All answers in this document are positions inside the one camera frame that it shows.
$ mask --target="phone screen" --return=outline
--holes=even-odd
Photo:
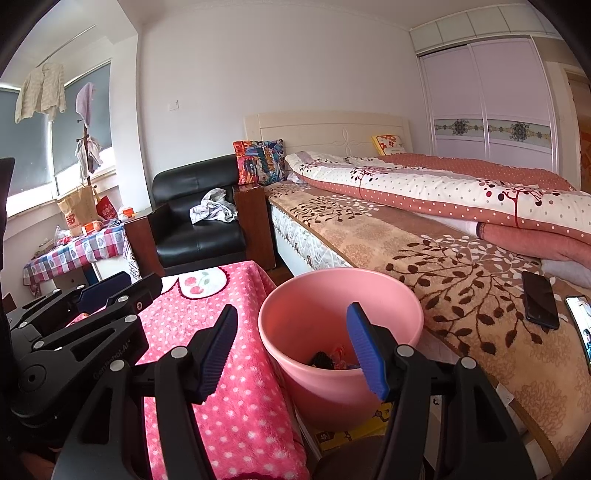
[[[589,301],[586,297],[566,297],[566,306],[577,325],[579,336],[583,342],[585,358],[591,368],[591,306]]]
[[[560,321],[550,280],[528,271],[522,272],[521,278],[525,293],[525,317],[538,325],[558,329]]]

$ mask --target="black leather armchair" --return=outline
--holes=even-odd
[[[236,156],[212,158],[156,175],[152,194],[156,209],[148,215],[160,264],[166,275],[246,260],[246,241],[239,222],[203,220],[191,224],[189,210],[211,189],[226,190],[234,203],[238,183]]]

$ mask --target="crumpled cloth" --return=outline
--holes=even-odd
[[[84,139],[81,138],[76,144],[74,153],[80,164],[80,181],[84,183],[88,175],[96,172],[103,164],[103,161],[100,159],[99,141],[95,137],[88,136],[88,155],[86,155]]]
[[[238,219],[236,207],[225,200],[224,189],[209,190],[201,200],[201,204],[195,205],[189,210],[191,223],[201,220],[221,220],[222,222],[233,222]]]

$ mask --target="sliding wardrobe door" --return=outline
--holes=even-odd
[[[435,155],[486,160],[478,72],[468,46],[421,58],[435,133]]]
[[[552,100],[538,53],[528,38],[470,45],[488,120],[488,158],[516,167],[557,171]]]

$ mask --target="wooden side table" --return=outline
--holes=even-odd
[[[124,222],[125,233],[129,244],[134,251],[135,260],[138,263],[142,277],[156,273],[164,277],[164,267],[160,264],[156,243],[152,235],[149,216],[154,209],[148,208],[135,214],[135,216]]]
[[[263,270],[275,268],[265,189],[256,183],[235,186],[234,204],[246,240],[246,258]]]

